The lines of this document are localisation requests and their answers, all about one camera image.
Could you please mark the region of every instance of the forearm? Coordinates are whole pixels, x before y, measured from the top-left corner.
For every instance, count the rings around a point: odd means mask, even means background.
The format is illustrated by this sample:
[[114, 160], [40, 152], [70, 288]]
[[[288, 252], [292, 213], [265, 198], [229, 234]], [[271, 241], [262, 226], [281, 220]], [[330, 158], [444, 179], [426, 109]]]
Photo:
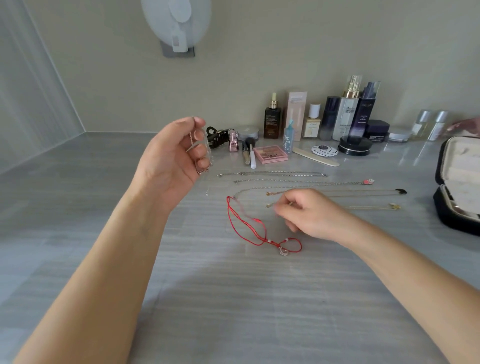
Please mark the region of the forearm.
[[167, 219], [127, 193], [15, 362], [126, 362]]
[[422, 254], [367, 224], [342, 242], [389, 291], [453, 363], [480, 357], [480, 292]]

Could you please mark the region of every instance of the open jewelry box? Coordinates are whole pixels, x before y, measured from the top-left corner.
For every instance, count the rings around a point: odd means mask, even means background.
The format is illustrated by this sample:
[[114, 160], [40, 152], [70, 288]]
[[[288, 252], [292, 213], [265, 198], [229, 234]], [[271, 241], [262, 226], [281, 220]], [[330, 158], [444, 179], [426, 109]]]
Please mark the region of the open jewelry box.
[[480, 236], [480, 139], [454, 136], [440, 149], [433, 196], [448, 227]]

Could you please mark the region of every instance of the black round container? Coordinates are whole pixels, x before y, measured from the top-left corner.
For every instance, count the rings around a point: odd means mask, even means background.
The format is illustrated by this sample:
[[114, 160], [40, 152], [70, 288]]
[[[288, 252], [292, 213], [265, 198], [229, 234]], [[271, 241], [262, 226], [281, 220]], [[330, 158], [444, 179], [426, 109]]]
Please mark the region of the black round container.
[[342, 136], [338, 144], [338, 151], [348, 154], [349, 156], [367, 156], [373, 143], [361, 136]]
[[383, 143], [387, 137], [390, 124], [383, 120], [368, 120], [364, 138], [370, 139], [373, 143]]

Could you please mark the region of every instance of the person's left arm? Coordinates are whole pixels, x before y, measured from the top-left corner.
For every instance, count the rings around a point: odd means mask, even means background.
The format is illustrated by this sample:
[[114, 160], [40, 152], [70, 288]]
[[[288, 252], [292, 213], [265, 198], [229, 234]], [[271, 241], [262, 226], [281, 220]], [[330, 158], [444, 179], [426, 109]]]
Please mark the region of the person's left arm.
[[92, 250], [21, 349], [15, 363], [125, 363], [170, 212], [207, 168], [190, 152], [200, 118], [169, 124], [149, 144], [128, 191]]

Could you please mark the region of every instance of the gray wall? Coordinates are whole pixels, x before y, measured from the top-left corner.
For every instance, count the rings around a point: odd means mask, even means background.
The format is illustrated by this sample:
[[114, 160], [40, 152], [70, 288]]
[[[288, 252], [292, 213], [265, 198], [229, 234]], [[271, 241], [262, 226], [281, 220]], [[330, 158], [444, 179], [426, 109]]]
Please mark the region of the gray wall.
[[0, 172], [84, 132], [23, 3], [0, 0]]
[[272, 92], [299, 86], [324, 103], [349, 74], [382, 80], [374, 118], [480, 114], [479, 0], [213, 0], [188, 60], [163, 58], [140, 0], [26, 2], [87, 131], [186, 115], [262, 125]]

